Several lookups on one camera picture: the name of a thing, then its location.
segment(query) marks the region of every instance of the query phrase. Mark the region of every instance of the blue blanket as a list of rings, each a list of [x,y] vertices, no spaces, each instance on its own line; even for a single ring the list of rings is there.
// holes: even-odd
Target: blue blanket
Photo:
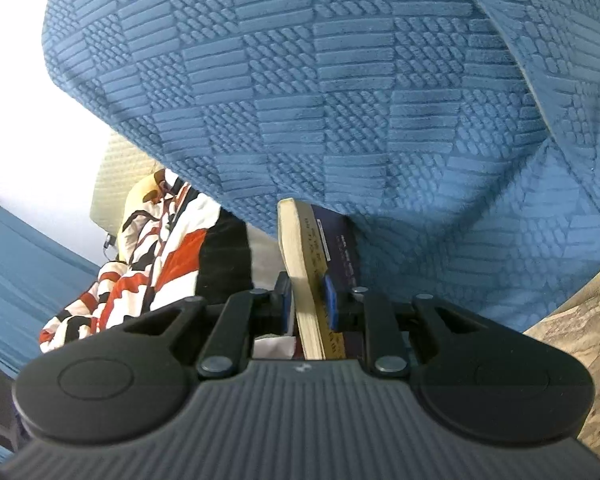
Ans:
[[[49,0],[53,81],[227,209],[355,221],[365,285],[524,330],[600,270],[600,0]]]

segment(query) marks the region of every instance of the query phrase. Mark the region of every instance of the ridged gray surface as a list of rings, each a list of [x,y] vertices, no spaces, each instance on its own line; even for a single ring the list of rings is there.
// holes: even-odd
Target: ridged gray surface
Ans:
[[[575,440],[535,449],[465,440],[433,421],[406,384],[376,380],[356,361],[253,361],[236,378],[204,383],[138,440],[36,441],[2,468],[14,480],[600,478],[600,460]]]

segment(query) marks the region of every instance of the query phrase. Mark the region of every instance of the white logo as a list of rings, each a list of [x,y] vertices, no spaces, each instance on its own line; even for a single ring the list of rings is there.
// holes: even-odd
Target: white logo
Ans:
[[[297,372],[304,373],[311,370],[311,365],[309,363],[302,363],[299,366],[294,367]]]

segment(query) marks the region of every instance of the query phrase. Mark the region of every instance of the metal screw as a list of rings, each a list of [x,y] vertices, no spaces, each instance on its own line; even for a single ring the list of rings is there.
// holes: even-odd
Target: metal screw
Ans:
[[[384,355],[375,363],[376,370],[383,374],[395,374],[407,367],[407,361],[397,355]]]
[[[234,365],[234,362],[231,361],[228,357],[223,355],[212,355],[211,357],[207,357],[200,364],[200,368],[202,368],[205,372],[209,372],[210,374],[221,374],[227,371]]]

